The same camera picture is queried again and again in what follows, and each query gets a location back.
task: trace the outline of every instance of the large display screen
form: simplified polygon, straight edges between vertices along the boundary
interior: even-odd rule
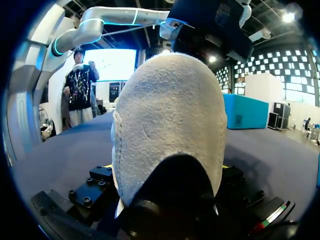
[[[100,81],[126,81],[135,71],[136,50],[133,49],[95,49],[87,50],[84,64],[95,63]]]

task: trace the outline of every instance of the blue box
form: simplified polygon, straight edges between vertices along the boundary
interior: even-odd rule
[[[269,103],[250,97],[223,94],[228,129],[264,129]]]

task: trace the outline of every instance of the gray floor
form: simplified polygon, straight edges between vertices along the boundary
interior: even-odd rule
[[[40,191],[68,190],[82,185],[89,170],[111,164],[112,114],[72,128],[39,145],[12,168],[22,197],[28,202]],[[227,130],[225,165],[236,165],[249,182],[269,197],[296,203],[290,215],[299,219],[316,192],[319,151],[271,129]]]
[[[313,149],[314,151],[320,152],[320,146],[315,145],[315,143],[309,139],[306,138],[306,134],[303,133],[300,130],[286,130],[279,132],[283,135],[285,135],[287,138],[297,141],[298,143],[301,143],[303,145],[306,145],[307,147]]]

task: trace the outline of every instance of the white fuzzy mannequin head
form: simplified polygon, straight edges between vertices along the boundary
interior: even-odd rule
[[[181,53],[146,61],[126,83],[113,113],[113,175],[124,206],[158,164],[176,154],[196,158],[216,194],[226,125],[219,83],[205,64]]]

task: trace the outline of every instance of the ceiling light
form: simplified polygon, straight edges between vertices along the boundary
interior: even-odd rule
[[[294,13],[287,13],[285,15],[282,16],[282,20],[285,22],[285,23],[290,23],[292,22],[293,20],[295,20],[295,14]]]
[[[169,54],[170,54],[170,50],[168,49],[165,49],[160,53],[160,55],[169,55]]]
[[[216,57],[215,56],[211,56],[210,58],[209,58],[209,62],[210,63],[213,63],[213,62],[215,62],[216,61]]]

